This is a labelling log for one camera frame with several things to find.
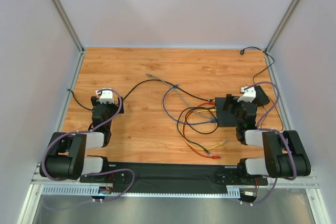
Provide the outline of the black network switch box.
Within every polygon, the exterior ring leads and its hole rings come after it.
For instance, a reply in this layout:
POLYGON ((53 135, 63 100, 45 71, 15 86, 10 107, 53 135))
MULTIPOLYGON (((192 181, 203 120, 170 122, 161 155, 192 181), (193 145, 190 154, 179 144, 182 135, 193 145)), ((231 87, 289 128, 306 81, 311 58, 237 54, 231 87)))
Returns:
POLYGON ((233 104, 227 98, 215 98, 218 127, 236 127, 237 120, 232 112, 233 104))

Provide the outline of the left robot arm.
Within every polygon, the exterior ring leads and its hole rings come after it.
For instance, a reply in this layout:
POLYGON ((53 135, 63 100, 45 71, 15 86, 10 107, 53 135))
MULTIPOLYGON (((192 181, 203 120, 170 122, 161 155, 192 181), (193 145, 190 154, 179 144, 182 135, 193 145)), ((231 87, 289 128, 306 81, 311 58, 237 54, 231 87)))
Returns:
POLYGON ((77 180, 85 174, 86 150, 106 147, 111 139, 112 120, 124 113, 123 97, 114 91, 102 89, 91 97, 91 125, 86 131, 55 132, 43 155, 39 173, 50 180, 77 180))

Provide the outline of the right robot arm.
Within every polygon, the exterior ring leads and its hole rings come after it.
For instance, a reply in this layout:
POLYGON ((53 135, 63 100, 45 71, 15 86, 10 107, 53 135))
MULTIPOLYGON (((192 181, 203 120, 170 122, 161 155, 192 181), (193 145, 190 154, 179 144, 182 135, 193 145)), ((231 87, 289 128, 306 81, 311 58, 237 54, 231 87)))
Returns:
POLYGON ((253 101, 239 101, 239 97, 227 94, 223 111, 229 111, 236 119, 237 140, 248 146, 261 147, 263 157, 245 158, 240 162, 248 175, 294 180, 311 174, 311 164, 297 131, 279 131, 256 125, 257 108, 264 107, 272 99, 263 94, 253 101))

